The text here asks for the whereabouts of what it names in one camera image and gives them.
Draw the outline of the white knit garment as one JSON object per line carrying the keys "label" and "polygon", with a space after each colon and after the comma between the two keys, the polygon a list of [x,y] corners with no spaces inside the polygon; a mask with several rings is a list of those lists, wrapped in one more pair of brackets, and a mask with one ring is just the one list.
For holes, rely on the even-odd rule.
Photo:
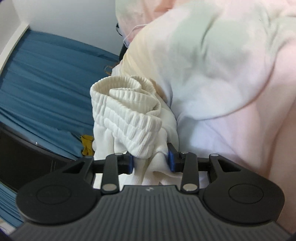
{"label": "white knit garment", "polygon": [[131,153],[134,170],[119,178],[125,185],[180,185],[182,174],[170,171],[168,143],[180,151],[207,157],[181,139],[171,111],[172,85],[158,77],[125,70],[121,63],[90,89],[95,160]]}

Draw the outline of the mustard yellow garment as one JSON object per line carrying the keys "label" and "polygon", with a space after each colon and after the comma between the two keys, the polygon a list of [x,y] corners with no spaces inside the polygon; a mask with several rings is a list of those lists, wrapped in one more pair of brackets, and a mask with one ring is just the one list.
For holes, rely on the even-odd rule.
{"label": "mustard yellow garment", "polygon": [[94,151],[92,148],[92,143],[94,138],[90,135],[82,135],[81,143],[83,145],[82,155],[83,156],[94,156]]}

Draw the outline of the blue curtain right panel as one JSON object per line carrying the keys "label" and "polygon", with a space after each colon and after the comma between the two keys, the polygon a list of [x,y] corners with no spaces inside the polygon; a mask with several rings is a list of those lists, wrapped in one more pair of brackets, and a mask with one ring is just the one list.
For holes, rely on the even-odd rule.
{"label": "blue curtain right panel", "polygon": [[[61,36],[27,30],[1,73],[1,124],[66,158],[93,134],[90,87],[118,56]],[[1,219],[22,224],[16,193],[1,183]]]}

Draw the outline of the pastel rainbow bed duvet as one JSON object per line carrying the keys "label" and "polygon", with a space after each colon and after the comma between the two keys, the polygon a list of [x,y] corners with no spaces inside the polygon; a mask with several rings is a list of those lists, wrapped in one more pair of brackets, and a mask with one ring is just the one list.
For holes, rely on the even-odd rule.
{"label": "pastel rainbow bed duvet", "polygon": [[116,1],[119,72],[154,80],[182,151],[276,183],[295,232],[295,1]]}

